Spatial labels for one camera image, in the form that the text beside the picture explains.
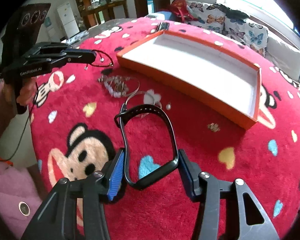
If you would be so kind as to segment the person left hand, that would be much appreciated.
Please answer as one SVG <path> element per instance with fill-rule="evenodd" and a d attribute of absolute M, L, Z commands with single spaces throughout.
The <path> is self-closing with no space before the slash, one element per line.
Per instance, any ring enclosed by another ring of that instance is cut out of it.
<path fill-rule="evenodd" d="M 21 106 L 27 106 L 33 97 L 36 94 L 36 77 L 32 77 L 30 79 L 24 80 L 23 87 L 20 90 L 20 94 L 16 99 L 16 102 Z M 7 85 L 4 83 L 3 93 L 5 95 L 5 99 L 8 103 L 12 103 L 13 96 L 13 87 L 11 85 Z"/>

